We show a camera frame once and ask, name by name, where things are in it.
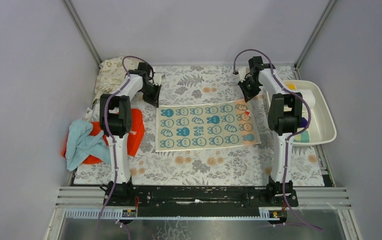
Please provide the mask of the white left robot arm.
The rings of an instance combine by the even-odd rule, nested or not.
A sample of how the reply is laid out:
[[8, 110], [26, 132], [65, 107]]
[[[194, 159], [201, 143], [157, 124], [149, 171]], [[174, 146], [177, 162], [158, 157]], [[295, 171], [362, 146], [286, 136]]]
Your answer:
[[127, 141], [132, 130], [132, 108], [130, 101], [137, 93], [143, 100], [158, 108], [161, 78], [156, 78], [153, 67], [140, 59], [137, 69], [128, 70], [119, 89], [100, 97], [99, 123], [108, 140], [111, 160], [111, 180], [106, 195], [129, 197], [132, 180], [129, 172]]

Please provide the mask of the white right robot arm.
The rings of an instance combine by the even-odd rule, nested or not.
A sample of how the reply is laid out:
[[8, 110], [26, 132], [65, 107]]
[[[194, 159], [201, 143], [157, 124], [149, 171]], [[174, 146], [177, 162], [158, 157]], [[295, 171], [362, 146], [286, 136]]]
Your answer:
[[289, 174], [294, 136], [302, 122], [302, 95], [291, 92], [275, 74], [271, 63], [263, 63], [262, 57], [248, 60], [249, 70], [238, 82], [246, 102], [259, 94], [261, 87], [269, 93], [271, 100], [268, 126], [273, 132], [274, 164], [266, 186], [267, 196], [291, 195], [293, 183]]

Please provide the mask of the teal bunny pattern towel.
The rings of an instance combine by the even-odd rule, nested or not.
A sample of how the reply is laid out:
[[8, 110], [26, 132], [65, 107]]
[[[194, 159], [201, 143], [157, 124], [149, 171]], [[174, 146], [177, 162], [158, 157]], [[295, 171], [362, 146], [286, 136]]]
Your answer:
[[231, 148], [261, 142], [253, 108], [244, 99], [160, 106], [155, 131], [157, 152]]

